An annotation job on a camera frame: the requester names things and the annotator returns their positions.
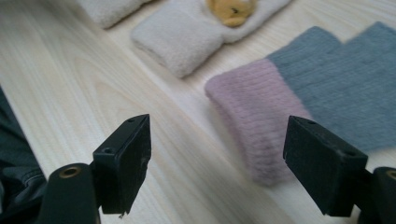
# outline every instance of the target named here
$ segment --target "stuffed toy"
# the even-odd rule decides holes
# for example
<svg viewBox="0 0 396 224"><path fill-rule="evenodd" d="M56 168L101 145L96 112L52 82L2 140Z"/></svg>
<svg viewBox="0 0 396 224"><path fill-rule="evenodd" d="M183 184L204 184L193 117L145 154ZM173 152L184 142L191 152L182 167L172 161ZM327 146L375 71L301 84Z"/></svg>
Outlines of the stuffed toy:
<svg viewBox="0 0 396 224"><path fill-rule="evenodd" d="M240 26L254 12L257 0L206 0L212 13L229 27Z"/></svg>

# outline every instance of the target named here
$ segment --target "wood grain surface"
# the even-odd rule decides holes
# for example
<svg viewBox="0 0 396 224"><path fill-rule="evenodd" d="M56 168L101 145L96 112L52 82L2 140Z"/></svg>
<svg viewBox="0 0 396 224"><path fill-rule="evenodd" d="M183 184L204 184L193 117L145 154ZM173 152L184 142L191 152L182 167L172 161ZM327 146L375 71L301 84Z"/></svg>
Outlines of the wood grain surface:
<svg viewBox="0 0 396 224"><path fill-rule="evenodd" d="M132 29L167 1L102 30L72 0L0 3L0 84L46 176L92 152L126 119L150 114L152 159L131 214L103 223L356 223L324 217L297 181L253 183L205 97L213 76L265 57L317 25L345 41L376 21L396 28L394 0L294 0L254 34L174 77L132 45ZM396 167L396 150L369 170Z"/></svg>

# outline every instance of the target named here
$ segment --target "white terry cloth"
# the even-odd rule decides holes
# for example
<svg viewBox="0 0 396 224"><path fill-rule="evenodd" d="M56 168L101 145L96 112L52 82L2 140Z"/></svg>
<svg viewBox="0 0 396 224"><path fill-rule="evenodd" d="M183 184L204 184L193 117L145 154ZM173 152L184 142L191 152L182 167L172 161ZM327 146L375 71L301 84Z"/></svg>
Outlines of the white terry cloth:
<svg viewBox="0 0 396 224"><path fill-rule="evenodd" d="M151 0L78 0L91 19L106 29Z"/></svg>
<svg viewBox="0 0 396 224"><path fill-rule="evenodd" d="M259 28L290 0L258 0L256 10L236 28L223 25L205 0L170 0L137 25L132 41L175 76L194 71L225 43L233 43Z"/></svg>

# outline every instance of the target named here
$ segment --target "dark gray cloth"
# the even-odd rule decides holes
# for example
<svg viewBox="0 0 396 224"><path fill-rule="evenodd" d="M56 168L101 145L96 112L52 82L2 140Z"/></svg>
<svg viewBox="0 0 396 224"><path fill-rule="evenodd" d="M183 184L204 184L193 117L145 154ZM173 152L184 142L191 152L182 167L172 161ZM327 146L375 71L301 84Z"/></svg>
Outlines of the dark gray cloth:
<svg viewBox="0 0 396 224"><path fill-rule="evenodd" d="M43 195L46 179L0 89L0 192L3 212Z"/></svg>
<svg viewBox="0 0 396 224"><path fill-rule="evenodd" d="M315 121L361 150L396 147L396 31L377 22L294 66L277 52L269 58Z"/></svg>

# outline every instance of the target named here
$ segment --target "black fabric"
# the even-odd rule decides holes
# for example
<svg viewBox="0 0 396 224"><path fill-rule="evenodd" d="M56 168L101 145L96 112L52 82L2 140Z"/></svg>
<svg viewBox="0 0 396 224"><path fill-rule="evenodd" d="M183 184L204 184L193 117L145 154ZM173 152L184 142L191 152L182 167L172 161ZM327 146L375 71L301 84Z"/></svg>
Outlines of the black fabric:
<svg viewBox="0 0 396 224"><path fill-rule="evenodd" d="M4 213L42 196L47 184L1 88L0 184Z"/></svg>

